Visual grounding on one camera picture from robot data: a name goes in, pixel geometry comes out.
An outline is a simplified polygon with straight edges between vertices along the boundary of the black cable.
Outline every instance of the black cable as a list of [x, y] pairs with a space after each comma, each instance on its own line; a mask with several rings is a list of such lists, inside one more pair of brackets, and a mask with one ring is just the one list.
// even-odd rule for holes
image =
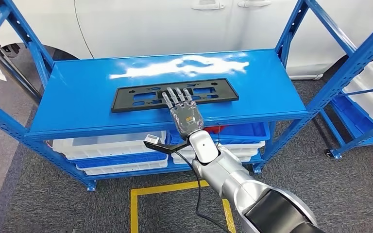
[[194, 170], [194, 168], [192, 167], [192, 164], [183, 156], [181, 155], [179, 152], [175, 151], [175, 153], [177, 155], [179, 155], [179, 157], [181, 157], [188, 165], [189, 167], [191, 168], [191, 170], [194, 172], [195, 174], [195, 177], [197, 178], [197, 182], [198, 182], [198, 200], [197, 200], [197, 207], [195, 208], [195, 214], [198, 216], [198, 217], [201, 217], [203, 219], [206, 219], [212, 223], [214, 223], [215, 225], [217, 225], [219, 228], [223, 229], [225, 232], [227, 233], [231, 233], [228, 229], [226, 229], [224, 226], [222, 226], [221, 224], [219, 224], [217, 221], [213, 220], [211, 217], [208, 217], [204, 214], [201, 214], [199, 212], [199, 205], [200, 205], [200, 202], [201, 202], [201, 183], [200, 183], [200, 180], [199, 180], [199, 177], [198, 177], [198, 174], [197, 172]]
[[218, 145], [220, 144], [220, 131], [221, 131], [221, 125], [217, 122], [218, 124], [218, 142], [217, 142], [217, 148], [218, 148]]

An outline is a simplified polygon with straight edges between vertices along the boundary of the blue storage bin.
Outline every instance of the blue storage bin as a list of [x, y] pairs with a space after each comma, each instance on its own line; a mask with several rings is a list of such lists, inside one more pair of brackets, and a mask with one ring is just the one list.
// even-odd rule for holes
[[167, 155], [160, 152], [148, 152], [148, 153], [139, 153], [139, 154], [130, 154], [130, 155], [117, 155], [117, 156], [107, 156], [99, 157], [94, 159], [79, 159], [73, 160], [74, 164], [78, 168], [89, 168], [89, 167], [98, 167], [98, 166], [115, 166], [115, 165], [124, 165], [124, 164], [135, 164], [135, 163], [144, 163], [144, 162], [155, 162], [166, 160]]
[[[218, 134], [210, 133], [214, 142], [218, 142]], [[267, 122], [229, 125], [220, 132], [221, 144], [249, 144], [259, 143], [263, 140], [270, 139], [270, 129]], [[169, 131], [167, 139], [171, 144], [183, 142], [177, 131]]]
[[348, 96], [335, 97], [332, 100], [332, 104], [343, 112], [361, 133], [365, 133], [373, 128], [373, 119], [370, 115]]

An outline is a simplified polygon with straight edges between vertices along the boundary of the silver robotic arm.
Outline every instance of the silver robotic arm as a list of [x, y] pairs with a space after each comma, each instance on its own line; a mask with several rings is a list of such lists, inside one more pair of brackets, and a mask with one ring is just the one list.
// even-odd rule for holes
[[228, 199], [248, 233], [323, 233], [311, 210], [293, 193], [256, 181], [241, 161], [203, 130], [203, 118], [187, 89], [163, 97], [180, 136], [196, 153], [194, 170]]

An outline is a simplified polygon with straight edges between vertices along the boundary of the black arm segment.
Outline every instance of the black arm segment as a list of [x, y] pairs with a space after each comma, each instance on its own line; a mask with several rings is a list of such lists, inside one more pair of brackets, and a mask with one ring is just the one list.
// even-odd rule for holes
[[262, 233], [324, 233], [275, 190], [270, 190], [245, 216]]

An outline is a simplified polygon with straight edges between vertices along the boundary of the floor marking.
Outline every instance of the floor marking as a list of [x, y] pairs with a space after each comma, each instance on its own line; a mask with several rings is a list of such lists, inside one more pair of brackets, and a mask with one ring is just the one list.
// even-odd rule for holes
[[[200, 181], [201, 187], [208, 187], [209, 184], [206, 181]], [[186, 183], [176, 183], [148, 188], [135, 188], [131, 190], [131, 233], [138, 233], [138, 196], [148, 195], [156, 193], [167, 193], [179, 190], [186, 190], [198, 188], [198, 183], [196, 181], [186, 182]], [[225, 220], [228, 229], [232, 233], [236, 233], [234, 219], [232, 217], [231, 206], [229, 201], [226, 199], [222, 200], [222, 205], [225, 213]]]

